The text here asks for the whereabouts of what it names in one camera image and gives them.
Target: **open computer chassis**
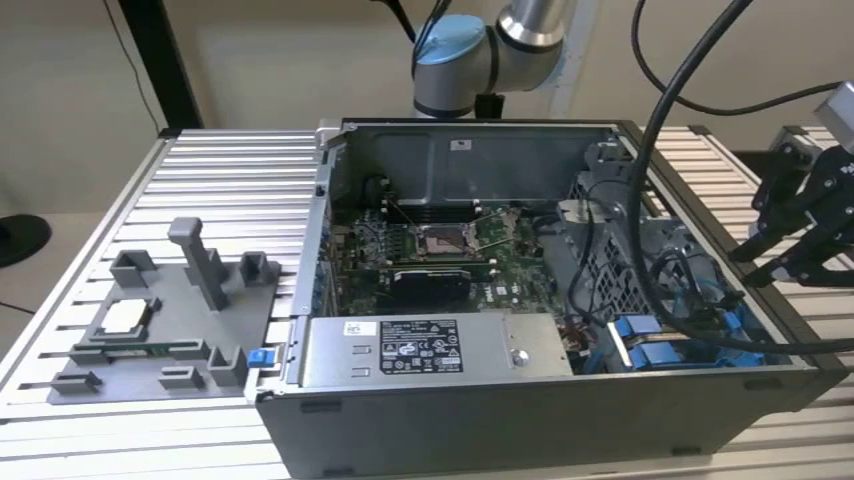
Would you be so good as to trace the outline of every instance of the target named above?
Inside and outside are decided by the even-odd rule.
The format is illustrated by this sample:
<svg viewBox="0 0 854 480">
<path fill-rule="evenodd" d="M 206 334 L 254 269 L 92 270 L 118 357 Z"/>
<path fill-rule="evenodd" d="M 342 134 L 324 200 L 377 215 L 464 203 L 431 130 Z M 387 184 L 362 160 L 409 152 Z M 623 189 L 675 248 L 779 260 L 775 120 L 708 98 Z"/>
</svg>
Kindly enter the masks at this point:
<svg viewBox="0 0 854 480">
<path fill-rule="evenodd" d="M 625 239 L 629 122 L 348 119 L 317 135 L 293 327 L 256 402 L 292 475 L 708 454 L 847 375 L 832 356 L 717 349 L 648 315 Z M 753 267 L 727 260 L 736 243 L 657 153 L 644 210 L 649 261 L 687 254 L 719 301 L 704 328 L 815 340 L 773 287 L 740 285 Z M 660 273 L 685 314 L 685 272 Z"/>
</svg>

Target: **black pole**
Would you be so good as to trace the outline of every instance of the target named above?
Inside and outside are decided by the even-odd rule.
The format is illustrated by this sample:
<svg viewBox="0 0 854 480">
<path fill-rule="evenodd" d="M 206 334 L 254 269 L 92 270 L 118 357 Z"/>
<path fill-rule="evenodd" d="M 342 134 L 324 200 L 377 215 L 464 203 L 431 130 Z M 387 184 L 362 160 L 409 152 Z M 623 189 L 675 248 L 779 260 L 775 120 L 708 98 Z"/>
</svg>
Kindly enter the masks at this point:
<svg viewBox="0 0 854 480">
<path fill-rule="evenodd" d="M 169 128 L 202 128 L 161 0 L 118 0 Z"/>
</svg>

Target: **blue latch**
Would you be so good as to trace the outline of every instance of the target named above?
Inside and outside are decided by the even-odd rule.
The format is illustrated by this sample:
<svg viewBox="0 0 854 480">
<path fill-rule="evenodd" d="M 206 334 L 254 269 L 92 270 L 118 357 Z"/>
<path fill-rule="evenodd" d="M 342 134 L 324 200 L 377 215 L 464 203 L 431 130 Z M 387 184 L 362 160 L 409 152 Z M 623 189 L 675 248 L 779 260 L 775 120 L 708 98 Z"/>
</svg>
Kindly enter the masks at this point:
<svg viewBox="0 0 854 480">
<path fill-rule="evenodd" d="M 249 351 L 249 356 L 245 360 L 245 364 L 249 368 L 268 368 L 276 365 L 276 351 L 266 350 L 265 348 L 256 348 Z"/>
<path fill-rule="evenodd" d="M 623 315 L 613 323 L 620 337 L 661 333 L 661 324 L 652 315 Z"/>
<path fill-rule="evenodd" d="M 628 357 L 637 370 L 681 362 L 669 342 L 641 343 L 628 351 Z"/>
</svg>

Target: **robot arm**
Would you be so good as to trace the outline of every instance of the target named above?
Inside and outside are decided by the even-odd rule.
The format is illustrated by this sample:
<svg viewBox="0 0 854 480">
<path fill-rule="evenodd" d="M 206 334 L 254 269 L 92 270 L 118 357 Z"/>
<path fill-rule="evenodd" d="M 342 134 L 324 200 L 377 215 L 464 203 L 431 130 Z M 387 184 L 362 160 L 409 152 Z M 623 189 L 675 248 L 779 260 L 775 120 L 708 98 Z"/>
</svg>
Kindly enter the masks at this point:
<svg viewBox="0 0 854 480">
<path fill-rule="evenodd" d="M 823 263 L 850 250 L 854 243 L 854 84 L 844 82 L 815 110 L 839 141 L 815 159 L 784 149 L 773 172 L 752 199 L 759 211 L 755 232 L 729 252 L 737 262 L 752 261 L 785 235 L 812 228 L 800 240 L 743 279 L 763 287 L 773 280 L 796 279 L 814 287 L 854 286 L 854 272 L 831 271 Z"/>
<path fill-rule="evenodd" d="M 467 15 L 443 17 L 413 72 L 420 115 L 456 118 L 479 94 L 536 88 L 557 64 L 565 0 L 513 0 L 493 27 Z"/>
</svg>

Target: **metal slotted surface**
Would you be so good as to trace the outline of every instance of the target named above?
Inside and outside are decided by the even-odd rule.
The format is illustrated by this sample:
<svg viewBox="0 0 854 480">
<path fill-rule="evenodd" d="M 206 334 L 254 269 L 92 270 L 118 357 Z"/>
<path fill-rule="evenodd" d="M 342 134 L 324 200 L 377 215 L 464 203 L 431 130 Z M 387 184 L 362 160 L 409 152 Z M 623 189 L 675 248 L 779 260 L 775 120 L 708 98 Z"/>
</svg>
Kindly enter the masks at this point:
<svg viewBox="0 0 854 480">
<path fill-rule="evenodd" d="M 0 418 L 9 421 L 0 425 L 0 458 L 6 460 L 0 463 L 0 478 L 286 478 L 260 418 L 242 399 L 48 407 L 38 383 L 49 380 L 65 360 L 49 354 L 37 358 L 37 352 L 64 351 L 76 340 L 73 327 L 88 325 L 93 302 L 108 288 L 106 259 L 116 244 L 144 244 L 157 250 L 161 261 L 178 261 L 161 240 L 176 214 L 208 220 L 202 236 L 220 249 L 237 252 L 256 245 L 272 252 L 285 266 L 273 314 L 286 316 L 302 228 L 300 195 L 310 193 L 312 145 L 308 132 L 188 132 L 154 155 L 153 167 L 142 172 L 140 196 L 132 198 L 134 208 L 113 212 L 117 220 L 105 229 L 109 238 L 96 246 L 85 274 L 70 282 L 70 293 L 57 299 L 58 307 L 33 337 L 13 375 L 18 383 L 12 388 L 10 382 L 2 391 Z M 748 204 L 756 182 L 749 172 L 713 137 L 685 128 L 667 129 L 657 147 L 725 228 L 743 240 L 755 218 Z M 822 337 L 854 336 L 854 292 L 789 284 L 779 288 Z M 33 322 L 40 316 L 45 316 L 41 311 Z M 281 341 L 286 327 L 273 319 L 269 343 Z M 854 357 L 842 359 L 854 368 Z M 32 382 L 32 388 L 17 389 L 22 380 Z M 763 418 L 711 457 L 447 478 L 785 480 L 854 478 L 852 472 L 850 377 L 810 408 Z"/>
</svg>

